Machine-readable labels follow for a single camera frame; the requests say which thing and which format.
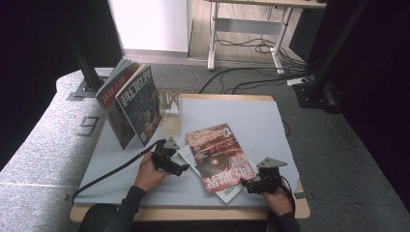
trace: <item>red magazine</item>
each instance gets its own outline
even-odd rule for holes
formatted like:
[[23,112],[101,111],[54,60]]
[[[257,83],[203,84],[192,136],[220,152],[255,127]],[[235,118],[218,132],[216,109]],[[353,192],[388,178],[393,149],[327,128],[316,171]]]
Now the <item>red magazine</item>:
[[248,158],[227,124],[187,134],[206,190],[216,192],[256,177]]

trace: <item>black curtain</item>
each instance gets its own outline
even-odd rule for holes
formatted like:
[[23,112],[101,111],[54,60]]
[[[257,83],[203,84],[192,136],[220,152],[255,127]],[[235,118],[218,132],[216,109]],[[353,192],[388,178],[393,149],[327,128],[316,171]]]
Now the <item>black curtain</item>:
[[122,52],[106,0],[8,1],[0,19],[3,168],[49,106],[56,80],[79,70],[67,30],[91,67],[115,67]]
[[[357,2],[330,1],[310,62],[326,59],[323,54]],[[344,117],[407,210],[410,210],[409,5],[405,0],[368,1],[326,72],[341,92]]]

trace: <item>table leg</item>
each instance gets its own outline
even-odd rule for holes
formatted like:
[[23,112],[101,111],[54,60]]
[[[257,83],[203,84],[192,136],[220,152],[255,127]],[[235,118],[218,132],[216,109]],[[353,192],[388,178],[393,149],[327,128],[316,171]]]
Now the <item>table leg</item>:
[[290,16],[292,15],[292,11],[293,11],[292,7],[286,8],[286,13],[285,13],[284,19],[282,21],[282,26],[281,26],[281,29],[280,29],[280,32],[279,32],[279,35],[278,35],[278,38],[277,38],[277,42],[275,44],[275,47],[271,48],[272,58],[274,59],[275,67],[278,69],[278,74],[279,75],[284,74],[284,69],[282,68],[282,64],[279,60],[278,52],[280,50],[280,46],[281,46],[281,43],[283,41],[284,33],[286,32],[286,29],[287,29],[287,25],[289,23]]
[[219,3],[213,2],[212,9],[214,11],[211,19],[211,43],[209,44],[209,54],[208,54],[208,70],[213,71],[215,68],[215,37],[217,33],[217,18],[218,18],[218,8]]

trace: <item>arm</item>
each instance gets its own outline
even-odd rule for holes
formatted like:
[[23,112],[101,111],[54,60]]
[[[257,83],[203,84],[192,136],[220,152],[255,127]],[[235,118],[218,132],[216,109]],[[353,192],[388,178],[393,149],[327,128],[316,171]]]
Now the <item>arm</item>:
[[278,188],[274,193],[262,192],[272,212],[268,214],[268,226],[278,226],[279,231],[301,231],[292,211],[286,192]]
[[139,211],[139,203],[146,192],[153,189],[168,175],[167,172],[156,170],[151,161],[151,155],[151,153],[147,153],[144,156],[133,186],[130,188],[127,197],[123,199],[117,214],[108,223],[105,232],[129,231],[132,227],[133,217]]

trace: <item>person's right hand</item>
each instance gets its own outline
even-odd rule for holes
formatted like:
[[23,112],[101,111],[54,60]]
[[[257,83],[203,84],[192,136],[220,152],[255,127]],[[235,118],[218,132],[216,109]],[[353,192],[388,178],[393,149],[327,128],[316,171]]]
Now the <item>person's right hand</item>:
[[152,153],[145,154],[141,164],[139,164],[138,174],[135,179],[134,185],[148,191],[157,186],[162,179],[169,175],[167,172],[159,172],[154,166],[151,160]]
[[261,192],[260,194],[266,199],[269,208],[278,217],[292,212],[292,204],[282,188],[278,188],[274,193]]

